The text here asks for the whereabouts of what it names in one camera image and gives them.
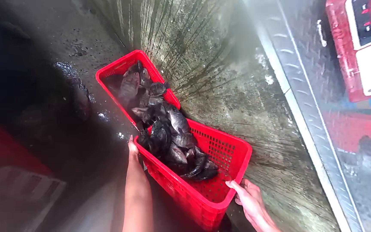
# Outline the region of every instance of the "concrete wall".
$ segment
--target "concrete wall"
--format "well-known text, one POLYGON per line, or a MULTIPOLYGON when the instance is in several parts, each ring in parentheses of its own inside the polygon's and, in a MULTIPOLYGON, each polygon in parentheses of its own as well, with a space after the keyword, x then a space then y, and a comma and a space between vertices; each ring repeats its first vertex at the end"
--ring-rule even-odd
MULTIPOLYGON (((235 0, 93 0, 130 49, 146 51, 188 117, 254 148, 246 178, 288 231, 338 231, 286 100, 235 0)), ((231 220, 247 226, 234 203, 231 220)))

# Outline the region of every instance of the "red container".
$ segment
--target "red container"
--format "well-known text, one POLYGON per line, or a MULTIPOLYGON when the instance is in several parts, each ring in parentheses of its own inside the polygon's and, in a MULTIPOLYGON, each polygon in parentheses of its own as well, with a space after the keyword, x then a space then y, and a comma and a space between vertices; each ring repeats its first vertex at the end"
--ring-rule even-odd
POLYGON ((206 231, 215 230, 235 191, 225 185, 227 180, 240 183, 249 164, 252 148, 246 141, 187 119, 197 146, 219 166, 219 174, 210 180, 184 180, 160 160, 135 144, 143 155, 150 175, 167 191, 174 201, 206 231))
MULTIPOLYGON (((148 58, 148 56, 142 50, 135 50, 128 53, 127 55, 98 70, 95 74, 95 78, 97 79, 98 83, 100 83, 103 89, 107 92, 108 95, 110 95, 113 101, 117 104, 117 106, 122 110, 122 112, 127 116, 127 118, 135 127, 137 127, 135 121, 122 107, 118 99, 114 97, 114 95, 112 95, 110 90, 104 84, 103 80, 113 74, 124 74, 130 66, 137 62, 137 60, 142 62, 144 68, 146 68, 148 73, 150 74, 151 80, 153 82, 164 83, 164 79, 157 71, 155 66, 152 64, 150 58, 148 58)), ((173 91, 171 91, 171 89, 167 89, 167 92, 163 94, 163 97, 167 102, 173 104, 178 109, 180 108, 180 102, 178 101, 176 96, 174 96, 174 93, 173 91)))

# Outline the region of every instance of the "red panel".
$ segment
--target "red panel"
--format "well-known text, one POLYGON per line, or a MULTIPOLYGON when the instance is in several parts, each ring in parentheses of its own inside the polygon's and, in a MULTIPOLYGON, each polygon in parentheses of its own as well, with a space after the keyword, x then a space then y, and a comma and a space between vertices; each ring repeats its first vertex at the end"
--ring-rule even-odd
POLYGON ((371 138, 371 115, 363 113, 330 113, 324 115, 330 138, 340 149, 358 152, 359 140, 371 138))
POLYGON ((363 93, 356 59, 357 51, 353 47, 345 2, 346 0, 328 0, 326 12, 349 100, 351 102, 359 102, 370 99, 371 96, 365 96, 363 93))

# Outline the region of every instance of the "hand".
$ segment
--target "hand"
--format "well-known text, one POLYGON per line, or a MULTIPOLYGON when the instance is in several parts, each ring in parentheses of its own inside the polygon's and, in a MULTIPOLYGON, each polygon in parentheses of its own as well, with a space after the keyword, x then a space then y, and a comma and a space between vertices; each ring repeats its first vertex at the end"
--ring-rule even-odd
POLYGON ((225 184, 236 190, 235 202, 243 206, 247 220, 257 232, 280 232, 276 224, 267 213, 260 188, 247 179, 243 179, 239 185, 235 181, 226 181, 225 184))
POLYGON ((128 140, 128 150, 129 150, 129 156, 137 158, 138 159, 138 154, 140 154, 140 151, 138 150, 137 146, 134 143, 133 136, 130 136, 130 139, 128 140))

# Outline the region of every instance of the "dark fish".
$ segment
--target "dark fish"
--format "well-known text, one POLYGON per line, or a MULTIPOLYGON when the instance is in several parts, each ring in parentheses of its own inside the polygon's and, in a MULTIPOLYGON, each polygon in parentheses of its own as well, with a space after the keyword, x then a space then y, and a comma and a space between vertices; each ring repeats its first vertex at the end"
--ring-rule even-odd
POLYGON ((150 79, 150 74, 148 73, 148 70, 146 68, 142 68, 140 71, 140 85, 146 89, 151 87, 152 80, 150 79))
POLYGON ((138 107, 147 107, 149 98, 150 98, 150 95, 148 93, 148 90, 146 89, 146 91, 140 97, 140 103, 138 107))
POLYGON ((171 121, 171 125, 177 133, 181 134, 190 132, 190 126, 188 125, 187 119, 175 106, 169 104, 165 109, 169 115, 168 119, 171 121))
POLYGON ((204 169, 204 165, 207 161, 207 156, 204 153, 197 153, 196 155, 197 158, 195 159, 193 169, 191 169, 188 173, 182 175, 181 177, 193 178, 204 169))
POLYGON ((215 177, 219 172, 216 169, 204 169, 192 179, 195 181, 208 180, 215 177))
POLYGON ((144 68, 143 64, 141 61, 137 60, 137 66, 136 66, 136 69, 138 72, 142 72, 144 68))
POLYGON ((163 95, 165 92, 167 92, 167 89, 170 88, 170 85, 166 83, 161 82, 154 82, 151 84, 149 90, 150 90, 150 97, 157 97, 163 95))
POLYGON ((184 153, 173 143, 170 145, 170 150, 166 159, 173 163, 187 163, 187 158, 184 153))
POLYGON ((140 79, 140 85, 143 88, 149 89, 152 85, 152 80, 151 79, 140 79))
POLYGON ((137 72, 128 74, 122 79, 118 100, 125 108, 128 103, 134 99, 140 86, 140 74, 137 72))
POLYGON ((207 160, 206 164, 204 165, 204 169, 217 170, 218 168, 219 167, 215 163, 209 160, 207 160))
POLYGON ((164 103, 166 103, 166 101, 164 101, 164 98, 162 96, 149 98, 148 100, 148 104, 152 106, 155 106, 157 104, 164 104, 164 103))
POLYGON ((188 161, 193 160, 195 157, 195 149, 192 147, 185 154, 188 161))
POLYGON ((148 132, 146 130, 140 130, 140 135, 138 136, 137 142, 139 145, 144 147, 147 151, 150 150, 150 136, 148 136, 148 132))
POLYGON ((172 138, 175 145, 179 147, 191 148, 197 145, 197 140, 194 138, 194 135, 191 133, 182 133, 173 135, 172 138))
POLYGON ((136 108, 132 108, 132 112, 138 116, 139 118, 143 118, 144 114, 147 112, 147 107, 144 107, 144 108, 140 108, 140 107, 136 107, 136 108))
POLYGON ((132 74, 132 73, 135 73, 135 72, 138 72, 138 65, 137 63, 133 64, 132 66, 130 66, 127 71, 125 71, 123 77, 126 77, 128 76, 129 74, 132 74))
POLYGON ((150 107, 148 108, 137 107, 137 108, 132 108, 131 110, 136 116, 141 118, 143 123, 147 123, 154 117, 154 109, 150 107))
POLYGON ((153 123, 150 138, 155 146, 152 154, 156 157, 165 156, 171 145, 171 132, 168 125, 159 121, 153 123))

